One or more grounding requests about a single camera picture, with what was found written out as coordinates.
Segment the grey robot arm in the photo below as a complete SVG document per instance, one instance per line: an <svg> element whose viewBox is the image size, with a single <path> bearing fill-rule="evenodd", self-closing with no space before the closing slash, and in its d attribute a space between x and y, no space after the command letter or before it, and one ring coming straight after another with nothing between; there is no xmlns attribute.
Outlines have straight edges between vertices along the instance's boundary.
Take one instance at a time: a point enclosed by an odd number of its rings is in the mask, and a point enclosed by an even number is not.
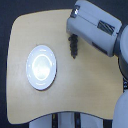
<svg viewBox="0 0 128 128"><path fill-rule="evenodd" d="M73 58L78 55L78 37L107 56L118 57L123 94L115 106L112 128L128 128L128 25L88 0L77 0L67 19L66 31L70 34Z"/></svg>

